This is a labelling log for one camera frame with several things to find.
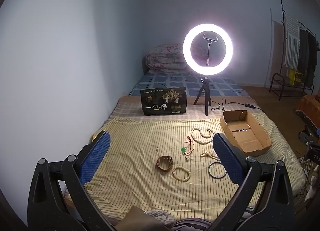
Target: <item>ring light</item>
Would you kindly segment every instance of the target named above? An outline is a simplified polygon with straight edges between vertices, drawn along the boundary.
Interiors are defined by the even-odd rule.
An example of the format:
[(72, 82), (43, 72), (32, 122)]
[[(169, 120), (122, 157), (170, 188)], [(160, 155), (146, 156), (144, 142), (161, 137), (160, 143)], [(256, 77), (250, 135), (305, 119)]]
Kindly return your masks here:
[[(200, 66), (192, 58), (191, 43), (199, 33), (205, 32), (205, 31), (211, 31), (211, 32), (217, 33), (218, 35), (220, 35), (220, 37), (223, 39), (226, 45), (226, 55), (224, 56), (222, 62), (219, 63), (217, 66), (213, 66), (213, 67)], [(222, 72), (230, 63), (233, 55), (232, 42), (227, 32), (224, 31), (221, 27), (213, 24), (201, 24), (191, 29), (190, 32), (186, 35), (186, 38), (183, 42), (183, 55), (187, 64), (195, 72), (200, 73), (202, 75), (214, 75)]]

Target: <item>wall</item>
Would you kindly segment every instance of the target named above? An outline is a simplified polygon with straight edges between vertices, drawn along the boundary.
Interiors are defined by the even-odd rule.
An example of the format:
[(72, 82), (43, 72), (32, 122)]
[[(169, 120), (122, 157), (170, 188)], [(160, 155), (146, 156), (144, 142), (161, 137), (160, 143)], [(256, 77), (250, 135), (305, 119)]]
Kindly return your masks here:
[[(315, 0), (283, 2), (287, 12), (320, 35), (320, 7)], [(268, 83), (269, 62), (279, 58), (273, 56), (272, 20), (281, 22), (280, 0), (146, 0), (146, 3), (146, 51), (158, 44), (183, 43), (188, 31), (198, 24), (217, 24), (228, 32), (234, 46), (226, 73), (242, 84), (261, 86), (266, 79)]]
[(78, 153), (142, 76), (140, 13), (141, 0), (0, 8), (0, 188), (23, 221), (37, 161)]

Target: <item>tripod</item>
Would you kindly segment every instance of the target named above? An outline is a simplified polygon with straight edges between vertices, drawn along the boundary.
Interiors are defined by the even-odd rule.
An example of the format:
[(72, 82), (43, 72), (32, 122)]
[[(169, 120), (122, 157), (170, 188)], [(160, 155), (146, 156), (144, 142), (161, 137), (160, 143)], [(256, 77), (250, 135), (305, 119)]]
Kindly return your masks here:
[[(208, 37), (205, 37), (205, 35), (203, 35), (203, 38), (207, 40), (208, 43), (208, 55), (207, 55), (207, 66), (209, 66), (209, 52), (210, 52), (210, 45), (212, 44), (212, 42), (217, 42), (218, 41), (218, 37), (216, 37), (216, 39), (211, 39)], [(209, 106), (211, 106), (211, 96), (210, 96), (210, 88), (209, 88), (209, 80), (207, 77), (204, 77), (203, 79), (201, 79), (202, 81), (202, 87), (199, 90), (199, 93), (196, 97), (195, 102), (193, 103), (194, 105), (197, 104), (198, 99), (200, 97), (203, 97), (202, 93), (204, 91), (204, 102), (205, 102), (205, 115), (208, 116), (209, 114)]]

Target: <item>blue gripper pad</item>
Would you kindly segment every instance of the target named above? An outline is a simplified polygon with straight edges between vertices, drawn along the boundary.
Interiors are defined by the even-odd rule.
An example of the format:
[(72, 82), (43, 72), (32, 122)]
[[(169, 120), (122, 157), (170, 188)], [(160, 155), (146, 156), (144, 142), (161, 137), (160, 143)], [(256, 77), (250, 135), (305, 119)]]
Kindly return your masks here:
[(244, 154), (234, 147), (222, 133), (213, 136), (212, 146), (231, 181), (241, 185), (248, 172)]
[(105, 132), (97, 141), (90, 154), (84, 159), (80, 167), (79, 180), (82, 185), (90, 182), (96, 173), (102, 159), (108, 152), (111, 143), (111, 136)]

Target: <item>open brown box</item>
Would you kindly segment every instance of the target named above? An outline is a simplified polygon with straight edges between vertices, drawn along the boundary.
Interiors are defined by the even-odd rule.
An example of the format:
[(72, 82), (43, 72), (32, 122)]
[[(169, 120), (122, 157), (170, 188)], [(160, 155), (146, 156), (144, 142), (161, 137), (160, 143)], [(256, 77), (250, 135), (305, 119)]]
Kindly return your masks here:
[(267, 132), (247, 110), (224, 111), (220, 123), (230, 143), (246, 156), (262, 155), (272, 146)]

